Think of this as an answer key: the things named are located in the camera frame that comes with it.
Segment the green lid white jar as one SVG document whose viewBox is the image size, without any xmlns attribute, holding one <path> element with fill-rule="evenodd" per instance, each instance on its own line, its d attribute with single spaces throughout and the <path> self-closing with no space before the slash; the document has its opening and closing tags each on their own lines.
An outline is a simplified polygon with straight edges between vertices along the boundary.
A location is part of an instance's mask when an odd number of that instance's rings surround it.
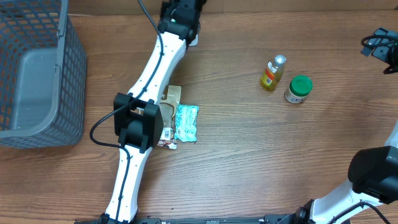
<svg viewBox="0 0 398 224">
<path fill-rule="evenodd" d="M 297 75 L 292 79 L 284 92 L 285 99 L 289 103 L 302 103 L 313 89 L 312 80 L 305 75 Z"/>
</svg>

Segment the yellow liquid bottle grey cap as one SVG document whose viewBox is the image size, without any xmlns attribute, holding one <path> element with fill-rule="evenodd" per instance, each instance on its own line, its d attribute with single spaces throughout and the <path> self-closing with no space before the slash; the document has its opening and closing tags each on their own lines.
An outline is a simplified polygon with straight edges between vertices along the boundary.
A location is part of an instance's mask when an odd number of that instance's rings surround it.
<svg viewBox="0 0 398 224">
<path fill-rule="evenodd" d="M 260 79 L 260 84 L 267 91 L 274 91 L 280 82 L 285 70 L 286 57 L 284 55 L 276 55 L 270 60 Z"/>
</svg>

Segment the teal tissue packet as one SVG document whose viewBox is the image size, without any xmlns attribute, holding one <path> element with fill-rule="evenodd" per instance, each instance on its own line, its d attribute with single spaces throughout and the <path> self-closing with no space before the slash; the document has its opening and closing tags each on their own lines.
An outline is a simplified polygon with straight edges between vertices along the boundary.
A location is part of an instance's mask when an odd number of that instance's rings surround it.
<svg viewBox="0 0 398 224">
<path fill-rule="evenodd" d="M 178 105 L 175 115 L 175 139 L 181 142 L 197 141 L 198 106 Z"/>
</svg>

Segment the brown snack bag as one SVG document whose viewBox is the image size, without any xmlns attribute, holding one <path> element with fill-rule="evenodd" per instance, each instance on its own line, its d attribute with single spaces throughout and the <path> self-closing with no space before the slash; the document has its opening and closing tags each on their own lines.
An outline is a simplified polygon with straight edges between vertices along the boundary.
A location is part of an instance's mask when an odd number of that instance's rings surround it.
<svg viewBox="0 0 398 224">
<path fill-rule="evenodd" d="M 177 141 L 175 136 L 175 115 L 180 104 L 182 87 L 169 85 L 162 94 L 160 111 L 163 119 L 163 130 L 158 146 L 176 150 Z"/>
</svg>

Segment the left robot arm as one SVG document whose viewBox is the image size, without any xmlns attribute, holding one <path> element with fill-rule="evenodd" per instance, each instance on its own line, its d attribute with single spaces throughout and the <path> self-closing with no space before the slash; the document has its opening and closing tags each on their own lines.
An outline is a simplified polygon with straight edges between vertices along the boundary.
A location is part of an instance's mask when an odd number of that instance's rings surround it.
<svg viewBox="0 0 398 224">
<path fill-rule="evenodd" d="M 137 196 L 144 166 L 159 142 L 164 123 L 160 99 L 171 74 L 190 46 L 198 42 L 200 14 L 206 0 L 162 2 L 154 49 L 142 74 L 126 94 L 114 98 L 119 165 L 113 194 L 100 223 L 131 223 L 137 214 Z"/>
</svg>

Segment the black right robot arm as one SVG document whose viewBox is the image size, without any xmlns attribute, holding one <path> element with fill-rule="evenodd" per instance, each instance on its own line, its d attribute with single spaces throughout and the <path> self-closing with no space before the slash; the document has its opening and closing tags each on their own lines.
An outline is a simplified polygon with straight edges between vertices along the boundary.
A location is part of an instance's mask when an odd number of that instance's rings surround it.
<svg viewBox="0 0 398 224">
<path fill-rule="evenodd" d="M 383 147 L 357 152 L 348 178 L 328 195 L 308 201 L 280 223 L 350 223 L 350 218 L 374 210 L 384 223 L 389 220 L 377 209 L 397 200 L 397 126 Z"/>
</svg>

